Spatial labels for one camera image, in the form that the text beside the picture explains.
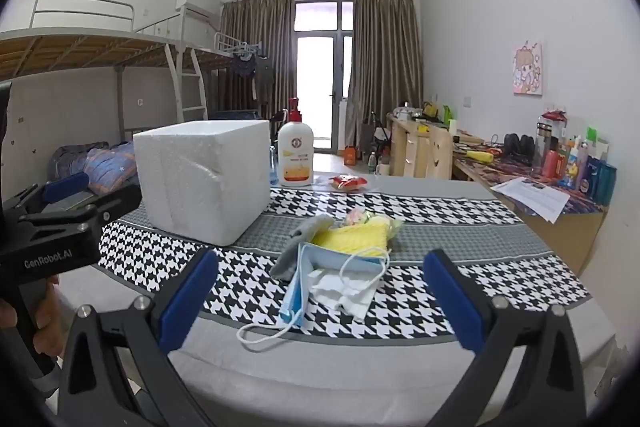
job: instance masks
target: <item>face mask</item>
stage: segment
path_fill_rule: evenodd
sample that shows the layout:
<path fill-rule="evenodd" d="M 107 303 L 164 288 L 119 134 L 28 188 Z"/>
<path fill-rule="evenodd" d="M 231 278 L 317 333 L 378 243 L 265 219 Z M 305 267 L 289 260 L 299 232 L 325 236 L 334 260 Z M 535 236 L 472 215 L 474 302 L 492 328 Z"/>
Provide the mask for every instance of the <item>face mask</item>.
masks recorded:
<path fill-rule="evenodd" d="M 360 315 L 363 319 L 389 262 L 388 251 L 382 248 L 367 248 L 348 255 L 303 243 L 298 247 L 298 267 L 280 306 L 282 323 L 247 324 L 238 330 L 236 337 L 243 344 L 259 344 L 283 336 L 293 326 L 300 327 L 309 293 L 322 304 L 333 308 L 340 305 L 345 311 L 353 312 L 356 318 Z M 280 331 L 256 341 L 244 339 L 243 333 L 253 327 Z"/>

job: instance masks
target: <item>upper bunk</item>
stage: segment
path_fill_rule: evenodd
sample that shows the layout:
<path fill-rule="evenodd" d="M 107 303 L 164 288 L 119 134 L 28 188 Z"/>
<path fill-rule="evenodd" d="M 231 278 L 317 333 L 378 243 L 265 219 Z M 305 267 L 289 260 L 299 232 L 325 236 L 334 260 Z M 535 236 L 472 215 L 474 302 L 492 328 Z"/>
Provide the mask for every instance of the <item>upper bunk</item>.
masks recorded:
<path fill-rule="evenodd" d="M 216 30 L 208 14 L 188 6 L 182 6 L 165 19 L 134 29 L 135 11 L 131 4 L 114 0 L 63 0 L 79 2 L 83 9 L 76 9 L 75 6 L 42 7 L 42 1 L 33 0 L 28 27 L 0 31 L 0 80 L 81 68 L 169 67 L 167 53 L 172 54 L 175 62 L 178 53 L 187 48 L 195 50 L 202 70 L 219 70 L 231 65 L 234 54 L 252 50 L 246 42 Z M 102 9 L 90 9 L 87 3 Z M 87 17 L 97 18 L 117 22 L 125 28 L 40 25 L 38 19 L 44 14 L 50 17 L 49 24 L 51 17 L 82 16 L 85 21 Z M 189 20 L 200 21 L 201 27 L 187 40 L 185 29 Z M 183 65 L 194 68 L 190 53 L 184 53 Z"/>

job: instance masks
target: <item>human hand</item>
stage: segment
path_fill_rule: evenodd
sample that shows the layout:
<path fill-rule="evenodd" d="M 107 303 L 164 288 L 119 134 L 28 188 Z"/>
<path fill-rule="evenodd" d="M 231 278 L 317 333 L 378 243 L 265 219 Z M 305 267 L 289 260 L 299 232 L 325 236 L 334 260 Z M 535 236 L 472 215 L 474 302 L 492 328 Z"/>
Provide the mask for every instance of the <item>human hand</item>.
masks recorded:
<path fill-rule="evenodd" d="M 47 279 L 47 292 L 35 313 L 38 331 L 33 335 L 33 347 L 38 353 L 46 353 L 50 357 L 57 357 L 63 349 L 60 305 L 53 289 L 53 285 L 59 283 L 60 279 L 57 275 Z M 17 321 L 18 315 L 15 310 L 5 301 L 0 300 L 0 328 L 13 328 Z"/>

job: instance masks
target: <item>white lotion bottle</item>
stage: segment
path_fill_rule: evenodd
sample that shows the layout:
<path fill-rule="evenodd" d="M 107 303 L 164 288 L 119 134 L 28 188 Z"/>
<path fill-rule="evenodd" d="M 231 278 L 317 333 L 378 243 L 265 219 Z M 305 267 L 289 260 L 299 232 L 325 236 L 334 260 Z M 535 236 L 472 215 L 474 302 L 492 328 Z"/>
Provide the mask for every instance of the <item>white lotion bottle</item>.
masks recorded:
<path fill-rule="evenodd" d="M 289 122 L 278 132 L 278 181 L 283 187 L 304 187 L 314 180 L 314 132 L 302 123 L 298 99 L 290 98 Z"/>

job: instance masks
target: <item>brown curtain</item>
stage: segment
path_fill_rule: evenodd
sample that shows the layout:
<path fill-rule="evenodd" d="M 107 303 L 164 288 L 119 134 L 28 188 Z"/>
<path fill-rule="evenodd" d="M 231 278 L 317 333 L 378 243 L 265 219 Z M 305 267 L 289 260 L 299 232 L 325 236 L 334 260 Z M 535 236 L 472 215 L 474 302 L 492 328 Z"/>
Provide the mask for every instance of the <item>brown curtain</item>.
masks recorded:
<path fill-rule="evenodd" d="M 295 95 L 294 0 L 239 0 L 226 3 L 222 11 L 222 32 L 233 38 L 257 44 L 273 61 L 275 83 L 267 112 L 289 107 Z M 220 110 L 260 109 L 252 97 L 252 81 L 231 71 L 218 77 Z"/>
<path fill-rule="evenodd" d="M 414 0 L 353 0 L 353 66 L 345 143 L 357 145 L 363 121 L 402 102 L 422 104 L 422 59 Z"/>

